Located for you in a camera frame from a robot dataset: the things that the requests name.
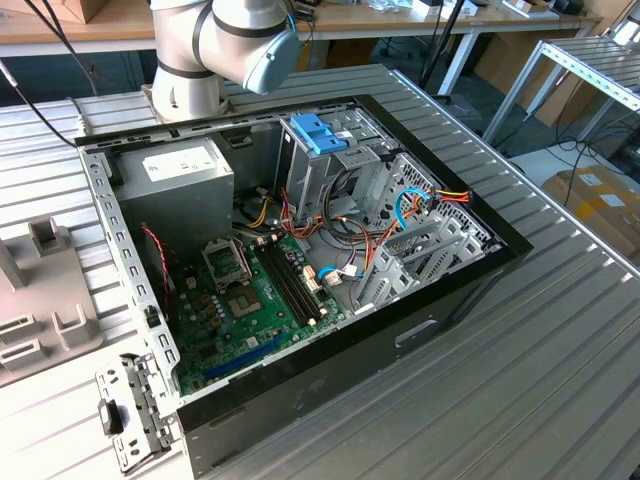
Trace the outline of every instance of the desk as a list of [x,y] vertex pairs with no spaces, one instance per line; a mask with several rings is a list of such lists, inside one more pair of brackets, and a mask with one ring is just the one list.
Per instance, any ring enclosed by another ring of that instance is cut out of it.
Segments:
[[[326,4],[316,12],[314,41],[430,35],[435,28],[435,18],[425,21],[411,9],[380,13],[365,4]],[[7,10],[0,13],[0,58],[67,53],[36,16]],[[564,15],[558,19],[529,20],[499,2],[480,9],[474,17],[461,17],[453,33],[464,36],[438,93],[451,93],[481,33],[577,29],[576,37],[584,37],[600,20],[594,14],[579,19]],[[441,22],[438,32],[442,32],[444,23]],[[64,29],[78,52],[155,49],[151,11],[145,0],[111,0],[88,25],[67,22]],[[308,25],[300,23],[298,29],[300,39],[307,40]]]
[[[203,480],[629,477],[640,458],[633,266],[397,72],[380,65],[303,72],[266,96],[229,91],[242,112],[373,95],[534,250],[467,321]],[[80,105],[96,133],[155,123],[139,92]],[[73,133],[70,102],[41,109]],[[106,339],[96,352],[0,389],[3,472],[119,480],[93,376],[143,346],[80,160],[22,105],[0,109],[0,159],[0,237],[43,214],[68,227]],[[189,479],[189,462],[176,443],[134,478]]]

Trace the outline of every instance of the blue plastic clip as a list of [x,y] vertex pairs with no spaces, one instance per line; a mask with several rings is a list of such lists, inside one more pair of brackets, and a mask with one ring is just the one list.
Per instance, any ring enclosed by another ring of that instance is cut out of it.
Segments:
[[336,137],[331,131],[331,126],[320,120],[315,113],[294,115],[291,117],[291,123],[318,155],[344,150],[349,146],[347,142]]

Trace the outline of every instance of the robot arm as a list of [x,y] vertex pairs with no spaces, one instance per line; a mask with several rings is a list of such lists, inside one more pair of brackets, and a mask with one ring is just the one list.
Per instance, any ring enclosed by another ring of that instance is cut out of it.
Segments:
[[152,99],[169,121],[224,113],[222,77],[265,94],[297,63],[298,37],[282,0],[153,0],[151,9],[158,53]]

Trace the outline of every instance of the ram slot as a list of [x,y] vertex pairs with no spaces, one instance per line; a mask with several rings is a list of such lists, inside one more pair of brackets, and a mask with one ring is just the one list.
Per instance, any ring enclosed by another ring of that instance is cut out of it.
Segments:
[[256,256],[293,313],[298,326],[306,326],[312,318],[318,320],[320,310],[280,249],[273,246],[262,247],[256,251]]

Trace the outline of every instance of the slotted aluminum surface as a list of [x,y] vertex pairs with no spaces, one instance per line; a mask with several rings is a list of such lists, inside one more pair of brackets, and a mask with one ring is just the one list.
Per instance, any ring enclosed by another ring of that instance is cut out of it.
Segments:
[[[627,478],[640,462],[637,272],[403,82],[372,65],[296,74],[266,97],[230,90],[243,111],[374,95],[535,250],[463,324],[210,478]],[[154,123],[141,94],[81,105],[98,132]],[[67,102],[43,108],[71,133]],[[0,235],[45,212],[69,226],[110,340],[0,390],[2,471],[21,479],[118,478],[93,374],[114,355],[140,351],[141,342],[80,162],[23,107],[0,110],[0,134]],[[189,475],[174,448],[134,478]]]
[[627,108],[640,108],[639,52],[590,37],[545,41],[542,53]]

